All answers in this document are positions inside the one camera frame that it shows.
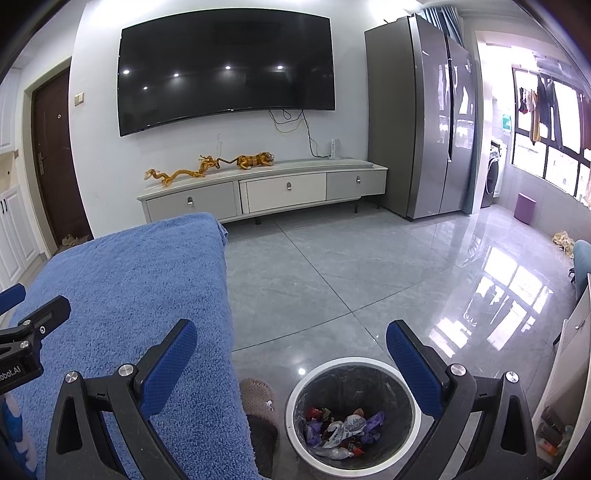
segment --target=white shelf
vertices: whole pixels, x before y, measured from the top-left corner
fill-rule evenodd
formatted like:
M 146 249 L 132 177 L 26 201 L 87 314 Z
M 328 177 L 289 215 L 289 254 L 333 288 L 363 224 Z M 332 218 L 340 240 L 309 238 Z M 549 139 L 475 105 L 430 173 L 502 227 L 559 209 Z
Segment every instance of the white shelf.
M 587 275 L 591 284 L 591 275 Z M 558 464 L 553 479 L 568 461 L 591 421 L 591 291 L 589 284 L 572 315 L 563 322 L 560 343 L 544 394 L 532 417 L 536 431 L 541 414 L 553 408 L 565 424 L 574 426 L 573 437 Z M 537 448 L 538 457 L 553 463 L 556 459 Z

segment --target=blue gripper pad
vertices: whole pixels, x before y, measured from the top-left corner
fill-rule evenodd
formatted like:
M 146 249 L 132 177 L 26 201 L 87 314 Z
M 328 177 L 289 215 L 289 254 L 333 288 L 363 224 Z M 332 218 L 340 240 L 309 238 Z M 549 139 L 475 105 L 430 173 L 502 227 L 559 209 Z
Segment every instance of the blue gripper pad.
M 21 303 L 25 299 L 26 294 L 25 287 L 20 283 L 17 283 L 0 293 L 0 315 L 3 315 L 8 310 Z
M 187 322 L 144 380 L 139 407 L 146 417 L 162 411 L 196 347 L 197 329 Z
M 417 348 L 396 322 L 388 325 L 386 347 L 421 411 L 435 420 L 439 419 L 443 414 L 441 385 Z

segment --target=screw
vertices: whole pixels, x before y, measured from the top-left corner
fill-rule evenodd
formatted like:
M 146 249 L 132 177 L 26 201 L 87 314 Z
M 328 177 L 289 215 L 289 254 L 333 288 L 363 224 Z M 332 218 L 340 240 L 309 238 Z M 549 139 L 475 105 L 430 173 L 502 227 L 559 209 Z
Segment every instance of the screw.
M 457 377 L 463 377 L 466 375 L 466 367 L 460 364 L 453 364 L 449 370 L 451 370 L 451 372 Z
M 134 372 L 134 366 L 130 364 L 121 365 L 119 367 L 119 375 L 122 377 L 127 377 Z
M 78 380 L 78 372 L 68 372 L 66 374 L 66 382 L 72 383 Z
M 519 381 L 519 375 L 517 375 L 515 372 L 507 372 L 505 377 L 511 383 L 517 383 Z

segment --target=tv cabinet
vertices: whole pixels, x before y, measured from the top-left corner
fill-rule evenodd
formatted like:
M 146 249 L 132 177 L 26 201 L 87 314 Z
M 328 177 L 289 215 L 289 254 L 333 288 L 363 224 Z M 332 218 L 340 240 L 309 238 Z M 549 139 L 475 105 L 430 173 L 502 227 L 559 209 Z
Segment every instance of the tv cabinet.
M 220 222 L 384 193 L 387 168 L 363 160 L 276 161 L 271 167 L 209 170 L 163 187 L 153 181 L 137 197 L 148 223 L 192 212 Z

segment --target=drawer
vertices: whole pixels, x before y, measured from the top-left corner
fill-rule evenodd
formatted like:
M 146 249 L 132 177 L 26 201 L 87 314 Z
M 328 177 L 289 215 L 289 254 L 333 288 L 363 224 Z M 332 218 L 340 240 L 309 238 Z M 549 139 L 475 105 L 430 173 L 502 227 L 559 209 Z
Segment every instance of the drawer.
M 171 193 L 148 200 L 146 204 L 153 222 L 194 212 L 209 212 L 218 220 L 236 216 L 234 187 L 231 181 Z
M 251 213 L 326 200 L 326 173 L 289 175 L 245 183 Z
M 386 191 L 387 170 L 335 171 L 326 174 L 326 199 L 338 200 Z

